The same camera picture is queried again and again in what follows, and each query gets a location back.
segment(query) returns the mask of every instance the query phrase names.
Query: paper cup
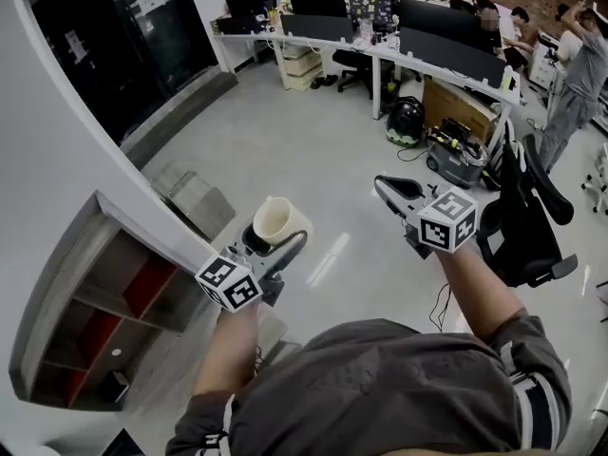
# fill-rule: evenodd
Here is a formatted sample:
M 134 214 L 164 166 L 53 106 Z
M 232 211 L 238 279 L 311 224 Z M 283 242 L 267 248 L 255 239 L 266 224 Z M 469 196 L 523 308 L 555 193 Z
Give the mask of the paper cup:
M 270 245 L 277 245 L 301 230 L 308 234 L 307 243 L 310 243 L 313 224 L 285 198 L 266 199 L 254 216 L 254 232 Z

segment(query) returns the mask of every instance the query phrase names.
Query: gray t-shirt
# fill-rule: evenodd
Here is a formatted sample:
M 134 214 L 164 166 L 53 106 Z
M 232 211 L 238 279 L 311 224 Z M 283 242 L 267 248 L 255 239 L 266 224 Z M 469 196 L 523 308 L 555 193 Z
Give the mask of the gray t-shirt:
M 566 85 L 587 100 L 597 100 L 608 78 L 608 43 L 601 35 L 587 30 L 582 34 L 582 48 L 568 67 Z
M 553 394 L 544 406 L 558 421 L 556 445 L 571 413 L 567 374 L 540 320 L 521 312 L 486 343 L 384 319 L 337 326 L 258 375 L 228 404 L 231 419 L 230 393 L 194 397 L 166 454 L 227 454 L 215 449 L 222 439 L 233 456 L 511 451 L 522 445 L 524 417 L 510 372 L 535 373 Z

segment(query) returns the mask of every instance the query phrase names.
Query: person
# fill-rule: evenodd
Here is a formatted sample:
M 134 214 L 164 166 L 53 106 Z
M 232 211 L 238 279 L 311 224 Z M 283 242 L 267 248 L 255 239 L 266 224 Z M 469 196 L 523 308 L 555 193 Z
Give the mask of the person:
M 586 9 L 583 2 L 569 9 L 561 21 L 581 39 L 582 47 L 568 67 L 556 111 L 542 133 L 539 156 L 547 173 L 557 163 L 570 137 L 595 116 L 599 92 L 608 77 L 608 23 Z
M 254 376 L 257 305 L 221 313 L 167 456 L 557 454 L 571 395 L 541 321 L 467 245 L 436 255 L 473 334 L 351 322 Z
M 478 48 L 504 60 L 498 8 L 489 0 L 477 0 L 477 5 L 482 28 Z
M 534 48 L 527 42 L 521 40 L 523 32 L 529 25 L 530 17 L 521 7 L 511 11 L 510 16 L 501 17 L 500 29 L 503 37 L 503 51 L 506 62 L 513 70 L 521 73 L 528 66 L 527 58 L 519 51 L 534 52 Z
M 564 4 L 558 5 L 558 14 L 555 16 L 557 21 L 561 21 L 562 16 L 568 11 L 569 7 Z M 579 54 L 580 48 L 582 48 L 582 41 L 573 32 L 568 30 L 565 24 L 562 24 L 565 31 L 560 38 L 560 46 L 558 47 L 555 56 L 560 61 L 563 70 L 567 70 L 570 63 L 574 61 L 574 58 Z

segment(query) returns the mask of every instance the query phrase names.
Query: desk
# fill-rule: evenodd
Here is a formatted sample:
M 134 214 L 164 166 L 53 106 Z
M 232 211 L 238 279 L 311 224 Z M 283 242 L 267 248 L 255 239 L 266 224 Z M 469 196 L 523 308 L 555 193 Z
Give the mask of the desk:
M 294 44 L 297 46 L 310 46 L 319 48 L 321 52 L 330 50 L 334 52 L 337 49 L 355 50 L 367 54 L 371 57 L 371 71 L 372 71 L 372 88 L 373 88 L 373 103 L 371 114 L 375 120 L 380 118 L 380 60 L 385 59 L 392 61 L 398 67 L 407 67 L 429 76 L 434 76 L 448 83 L 452 83 L 458 87 L 469 87 L 480 91 L 483 94 L 494 98 L 499 101 L 502 106 L 500 118 L 496 126 L 496 132 L 492 136 L 492 140 L 488 145 L 488 150 L 492 152 L 496 147 L 499 138 L 503 135 L 504 124 L 506 119 L 511 112 L 513 106 L 520 103 L 520 75 L 514 72 L 510 67 L 507 67 L 504 71 L 503 83 L 500 88 L 495 88 L 487 83 L 483 83 L 466 76 L 455 73 L 454 71 L 445 67 L 438 67 L 429 63 L 426 63 L 422 59 L 417 59 L 412 55 L 405 55 L 399 51 L 399 41 L 394 35 L 390 36 L 387 42 L 379 43 L 373 46 L 369 42 L 362 42 L 361 39 L 355 39 L 352 44 L 347 42 L 337 41 L 325 41 L 321 39 L 310 39 L 308 37 L 297 37 L 294 35 L 285 35 L 282 30 L 276 30 L 275 32 L 261 32 L 259 34 L 220 34 L 216 35 L 216 40 L 221 52 L 224 55 L 224 59 L 228 64 L 229 69 L 224 69 L 234 73 L 234 68 L 229 62 L 228 54 L 224 46 L 224 41 L 242 41 L 251 43 L 253 41 L 266 41 L 271 43 L 275 49 L 276 62 L 278 63 L 278 69 L 281 74 L 281 80 L 283 87 L 289 89 L 289 78 L 285 69 L 285 61 L 281 53 L 281 46 L 283 43 Z M 515 80 L 515 86 L 513 89 L 508 89 L 508 83 L 511 78 Z

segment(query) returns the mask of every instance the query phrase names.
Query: striped sleeve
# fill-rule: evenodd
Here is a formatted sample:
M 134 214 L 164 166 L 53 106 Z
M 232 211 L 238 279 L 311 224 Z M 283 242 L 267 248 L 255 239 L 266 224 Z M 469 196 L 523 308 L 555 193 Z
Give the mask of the striped sleeve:
M 197 395 L 175 426 L 166 456 L 224 456 L 230 454 L 228 432 L 234 395 L 211 392 Z
M 522 449 L 555 450 L 572 415 L 568 374 L 546 338 L 541 320 L 521 315 L 505 322 L 488 340 L 503 360 L 522 411 Z

